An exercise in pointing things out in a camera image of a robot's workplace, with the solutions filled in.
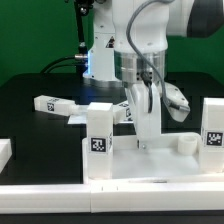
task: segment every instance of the black tabletop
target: black tabletop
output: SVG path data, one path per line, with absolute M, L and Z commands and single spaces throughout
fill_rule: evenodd
M 183 123 L 162 112 L 162 131 L 200 132 L 204 97 L 224 97 L 224 86 L 202 73 L 168 74 L 166 81 L 181 89 L 189 100 L 191 113 Z M 105 89 L 82 83 L 75 74 L 21 74 L 0 87 L 0 137 L 10 138 L 13 155 L 0 174 L 0 185 L 82 183 L 81 141 L 85 125 L 68 125 L 68 117 L 34 110 L 33 99 L 40 95 L 75 100 L 77 104 L 126 100 L 123 88 Z M 114 135 L 135 134 L 132 124 L 114 126 Z M 192 212 L 199 223 L 207 213 Z M 216 223 L 224 213 L 213 213 Z M 0 216 L 0 223 L 187 223 L 189 213 L 140 214 L 54 214 Z

